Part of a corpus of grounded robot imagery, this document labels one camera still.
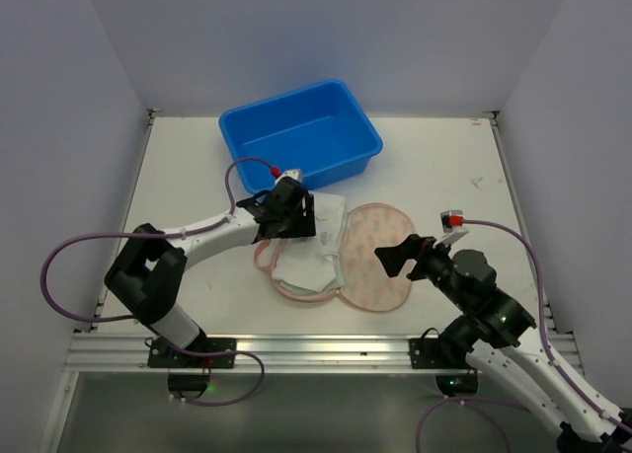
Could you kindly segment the floral mesh laundry bag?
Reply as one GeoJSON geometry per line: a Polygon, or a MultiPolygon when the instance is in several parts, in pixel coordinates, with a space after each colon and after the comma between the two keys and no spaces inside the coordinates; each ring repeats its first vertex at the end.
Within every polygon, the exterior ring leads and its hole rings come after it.
{"type": "Polygon", "coordinates": [[[272,279],[272,270],[280,242],[263,263],[261,256],[272,244],[260,243],[254,253],[254,265],[270,276],[274,289],[282,296],[301,303],[320,303],[340,298],[362,311],[386,313],[399,308],[408,298],[411,282],[405,276],[389,277],[374,254],[374,249],[396,245],[414,230],[414,224],[404,212],[385,204],[369,203],[347,209],[340,261],[337,273],[342,279],[338,288],[321,294],[300,296],[285,290],[272,279]]]}

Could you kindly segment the white bra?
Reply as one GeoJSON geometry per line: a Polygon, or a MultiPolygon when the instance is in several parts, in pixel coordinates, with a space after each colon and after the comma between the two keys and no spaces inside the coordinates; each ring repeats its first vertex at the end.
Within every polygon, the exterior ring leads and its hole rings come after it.
{"type": "Polygon", "coordinates": [[[314,192],[316,235],[284,240],[272,279],[292,294],[321,294],[342,284],[338,275],[340,246],[347,219],[343,196],[314,192]]]}

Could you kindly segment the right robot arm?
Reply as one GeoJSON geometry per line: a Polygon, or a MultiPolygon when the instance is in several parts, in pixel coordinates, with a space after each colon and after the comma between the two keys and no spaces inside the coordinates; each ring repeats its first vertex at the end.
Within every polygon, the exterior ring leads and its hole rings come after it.
{"type": "Polygon", "coordinates": [[[590,387],[542,334],[536,320],[497,285],[496,271],[475,250],[453,253],[444,242],[413,234],[374,251],[395,277],[427,280],[461,312],[434,340],[413,340],[431,362],[468,366],[494,378],[557,436],[561,452],[622,452],[631,412],[590,387]]]}

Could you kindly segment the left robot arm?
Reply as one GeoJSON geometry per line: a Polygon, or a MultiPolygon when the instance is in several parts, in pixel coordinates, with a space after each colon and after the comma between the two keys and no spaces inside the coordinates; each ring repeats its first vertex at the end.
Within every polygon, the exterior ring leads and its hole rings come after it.
{"type": "Polygon", "coordinates": [[[315,235],[313,193],[285,176],[272,189],[181,229],[159,230],[149,223],[137,227],[107,272],[105,285],[135,320],[170,346],[204,352],[206,333],[177,303],[186,271],[234,248],[315,235]]]}

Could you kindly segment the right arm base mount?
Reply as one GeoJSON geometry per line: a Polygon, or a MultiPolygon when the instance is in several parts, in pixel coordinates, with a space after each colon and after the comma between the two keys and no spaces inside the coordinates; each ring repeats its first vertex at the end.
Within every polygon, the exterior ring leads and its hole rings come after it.
{"type": "Polygon", "coordinates": [[[428,328],[418,337],[408,338],[412,369],[456,371],[436,374],[438,390],[448,397],[473,396],[479,389],[478,371],[465,362],[465,354],[457,346],[440,338],[439,330],[428,328]]]}

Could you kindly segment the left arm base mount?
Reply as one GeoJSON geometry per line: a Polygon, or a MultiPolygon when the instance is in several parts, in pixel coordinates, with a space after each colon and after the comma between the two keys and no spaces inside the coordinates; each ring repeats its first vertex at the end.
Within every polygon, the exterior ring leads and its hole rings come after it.
{"type": "Polygon", "coordinates": [[[198,401],[211,386],[211,373],[218,369],[232,369],[237,347],[234,338],[197,337],[191,345],[175,349],[163,338],[148,339],[147,366],[166,369],[167,389],[171,395],[198,401]]]}

